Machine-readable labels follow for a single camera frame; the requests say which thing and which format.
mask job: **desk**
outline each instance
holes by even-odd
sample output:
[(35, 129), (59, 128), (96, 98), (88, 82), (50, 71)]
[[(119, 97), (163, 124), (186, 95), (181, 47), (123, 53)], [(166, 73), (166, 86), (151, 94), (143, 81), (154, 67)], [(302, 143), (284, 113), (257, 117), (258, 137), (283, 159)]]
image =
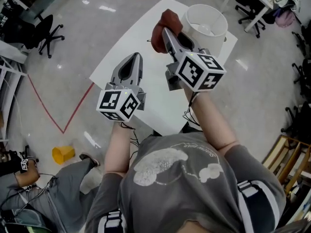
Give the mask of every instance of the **desk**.
[[(96, 85), (105, 89), (114, 68), (120, 61), (134, 52), (139, 52), (143, 58), (143, 77), (140, 87), (147, 96), (145, 110), (135, 111), (135, 116), (161, 135), (180, 132), (187, 122), (182, 115), (188, 107), (183, 90), (169, 91), (168, 89), (165, 71), (166, 65), (173, 62), (171, 56), (157, 53), (151, 43), (147, 42), (151, 39), (153, 28), (166, 9), (171, 9), (181, 18), (188, 7), (174, 0), (161, 0), (120, 38), (90, 76)], [(237, 42), (237, 38), (229, 32), (226, 38), (227, 41), (224, 42), (218, 57), (222, 65)]]
[[(251, 23), (245, 28), (245, 32), (248, 32), (255, 25), (255, 23), (258, 22), (260, 18), (268, 11), (268, 9), (273, 9), (273, 1), (270, 1), (270, 0), (259, 0), (259, 1), (261, 1), (265, 7), (258, 13), (255, 19), (252, 20)], [(221, 13), (224, 11), (228, 2), (229, 0), (224, 0), (220, 8)]]

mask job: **gray pants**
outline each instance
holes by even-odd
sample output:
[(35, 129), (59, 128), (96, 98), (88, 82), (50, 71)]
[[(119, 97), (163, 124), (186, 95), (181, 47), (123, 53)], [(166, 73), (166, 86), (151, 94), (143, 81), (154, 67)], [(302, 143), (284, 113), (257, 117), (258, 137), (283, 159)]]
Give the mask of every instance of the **gray pants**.
[(98, 187), (88, 194), (80, 192), (81, 182), (93, 168), (90, 159), (61, 169), (49, 188), (50, 196), (67, 232), (78, 232), (86, 222)]

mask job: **red tape on floor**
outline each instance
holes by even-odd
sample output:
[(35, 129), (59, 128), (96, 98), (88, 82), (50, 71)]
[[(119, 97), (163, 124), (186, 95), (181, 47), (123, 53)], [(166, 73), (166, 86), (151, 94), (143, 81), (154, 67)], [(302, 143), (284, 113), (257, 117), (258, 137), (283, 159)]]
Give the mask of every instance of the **red tape on floor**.
[(49, 118), (52, 120), (52, 122), (53, 122), (53, 123), (56, 125), (56, 127), (59, 129), (59, 131), (60, 131), (62, 134), (64, 134), (64, 133), (66, 132), (66, 130), (67, 130), (67, 128), (68, 128), (68, 126), (69, 126), (71, 120), (73, 119), (74, 115), (76, 114), (76, 112), (78, 111), (80, 105), (82, 104), (83, 100), (86, 98), (86, 96), (88, 95), (88, 93), (89, 93), (90, 90), (92, 89), (94, 83), (92, 83), (92, 84), (89, 86), (89, 88), (87, 89), (87, 91), (84, 93), (83, 97), (81, 98), (80, 102), (78, 103), (77, 107), (74, 109), (74, 111), (73, 111), (71, 117), (69, 118), (69, 121), (68, 121), (68, 123), (66, 124), (64, 130), (62, 130), (62, 129), (60, 128), (60, 126), (57, 124), (57, 122), (53, 119), (53, 117), (52, 117), (51, 114), (49, 113), (48, 109), (45, 107), (45, 105), (44, 105), (44, 103), (43, 103), (41, 97), (39, 96), (39, 94), (38, 94), (38, 92), (37, 92), (37, 90), (36, 90), (36, 88), (35, 88), (35, 86), (34, 86), (33, 81), (32, 81), (31, 78), (30, 78), (30, 76), (29, 76), (29, 75), (27, 75), (27, 76), (28, 76), (28, 78), (29, 78), (29, 81), (30, 81), (30, 83), (31, 83), (31, 86), (33, 87), (33, 89), (34, 89), (34, 91), (35, 91), (35, 94), (37, 95), (37, 97), (38, 97), (40, 103), (42, 104), (43, 109), (44, 109), (45, 112), (48, 114), (48, 116), (49, 116)]

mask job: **red line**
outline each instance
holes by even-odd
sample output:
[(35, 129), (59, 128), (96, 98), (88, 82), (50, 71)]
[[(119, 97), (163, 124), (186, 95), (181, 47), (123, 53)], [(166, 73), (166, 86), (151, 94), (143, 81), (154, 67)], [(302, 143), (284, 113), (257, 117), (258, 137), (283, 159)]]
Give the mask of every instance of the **red line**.
[(73, 113), (72, 113), (72, 115), (71, 115), (71, 117), (70, 117), (70, 119), (69, 119), (69, 121), (68, 121), (68, 123), (67, 123), (67, 125), (66, 125), (66, 127), (65, 127), (65, 129), (64, 129), (64, 131), (63, 131), (63, 133), (66, 132), (66, 129), (67, 129), (67, 127), (69, 126), (71, 120), (73, 119), (74, 115), (76, 114), (77, 110), (79, 109), (79, 107), (80, 107), (80, 105), (82, 104), (83, 100), (86, 98), (86, 96), (87, 96), (87, 94), (89, 93), (89, 91), (92, 89), (93, 85), (94, 85), (94, 83), (92, 83), (92, 84), (89, 86), (89, 88), (87, 89), (87, 91), (84, 93), (84, 95), (83, 95), (83, 97), (81, 98), (80, 102), (78, 103), (77, 107), (76, 107), (75, 110), (73, 111)]
[(42, 102), (42, 100), (41, 100), (41, 98), (40, 98), (40, 96), (39, 96), (37, 90), (35, 89), (34, 83), (33, 83), (33, 81), (31, 80), (30, 76), (29, 76), (28, 74), (27, 74), (27, 76), (28, 76), (28, 78), (29, 78), (29, 80), (30, 80), (30, 83), (31, 83), (31, 85), (32, 85), (32, 87), (33, 87), (33, 89), (34, 89), (34, 91), (35, 91), (37, 97), (39, 98), (39, 100), (40, 100), (40, 102), (41, 102), (41, 104), (42, 104), (42, 106), (43, 106), (45, 112), (48, 114), (49, 118), (50, 118), (50, 119), (52, 120), (52, 122), (57, 126), (57, 128), (60, 130), (60, 132), (61, 132), (61, 133), (64, 133), (65, 131), (63, 131), (63, 130), (58, 126), (58, 124), (55, 122), (55, 120), (53, 119), (53, 117), (52, 117), (51, 114), (48, 112), (47, 108), (45, 107), (44, 103)]

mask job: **brown object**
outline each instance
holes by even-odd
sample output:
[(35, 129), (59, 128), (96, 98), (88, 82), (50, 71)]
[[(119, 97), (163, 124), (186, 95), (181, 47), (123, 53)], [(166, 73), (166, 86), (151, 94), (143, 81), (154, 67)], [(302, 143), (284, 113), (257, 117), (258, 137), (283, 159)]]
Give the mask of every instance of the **brown object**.
[(4, 126), (4, 121), (3, 121), (3, 114), (2, 111), (0, 111), (0, 128)]
[(160, 53), (167, 53), (162, 37), (162, 31), (164, 27), (169, 28), (176, 36), (183, 29), (183, 25), (181, 24), (179, 17), (175, 12), (167, 9), (162, 13), (161, 19), (152, 31), (151, 37), (152, 47), (154, 50)]
[[(286, 160), (285, 156), (289, 154), (289, 149), (294, 148), (294, 151), (289, 155), (289, 159)], [(299, 167), (295, 171), (295, 174), (290, 178), (288, 183), (285, 181), (289, 178), (292, 168), (295, 166), (301, 153), (305, 152), (305, 156), (301, 161)], [(275, 172), (277, 167), (283, 163), (284, 167), (279, 170), (277, 174), (277, 179), (281, 184), (284, 184), (285, 194), (288, 195), (294, 183), (299, 178), (302, 171), (308, 170), (308, 160), (310, 157), (311, 146), (309, 144), (303, 143), (296, 139), (281, 135), (277, 143), (269, 153), (263, 165), (268, 168), (271, 172)]]

